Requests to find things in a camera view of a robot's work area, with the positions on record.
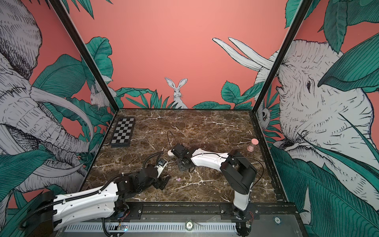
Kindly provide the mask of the white earbud charging case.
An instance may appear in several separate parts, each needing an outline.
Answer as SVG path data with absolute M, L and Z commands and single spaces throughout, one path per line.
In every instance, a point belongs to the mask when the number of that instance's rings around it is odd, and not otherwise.
M 173 157 L 173 156 L 174 156 L 174 154 L 171 152 L 171 150 L 169 150 L 169 151 L 167 152 L 167 154 L 168 154 L 169 157 Z

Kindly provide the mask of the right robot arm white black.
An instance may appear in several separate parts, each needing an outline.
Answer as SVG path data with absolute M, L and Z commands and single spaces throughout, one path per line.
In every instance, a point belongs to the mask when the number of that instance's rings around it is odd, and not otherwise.
M 256 168 L 237 150 L 229 153 L 216 153 L 201 148 L 188 149 L 176 144 L 168 151 L 169 157 L 178 159 L 181 171 L 197 166 L 207 167 L 221 172 L 234 190 L 233 213 L 237 219 L 244 219 L 250 203 L 250 195 L 257 175 Z

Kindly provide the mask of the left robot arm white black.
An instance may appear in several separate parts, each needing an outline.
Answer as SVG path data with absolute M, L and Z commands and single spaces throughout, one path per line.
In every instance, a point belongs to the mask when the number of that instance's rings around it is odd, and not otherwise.
M 126 200 L 155 186 L 163 189 L 165 180 L 160 178 L 167 165 L 161 159 L 163 152 L 146 158 L 138 172 L 121 173 L 111 178 L 105 185 L 73 194 L 57 195 L 51 201 L 43 201 L 30 211 L 18 224 L 18 229 L 26 236 L 46 224 L 48 234 L 68 225 L 95 218 L 117 215 L 123 220 L 130 214 Z

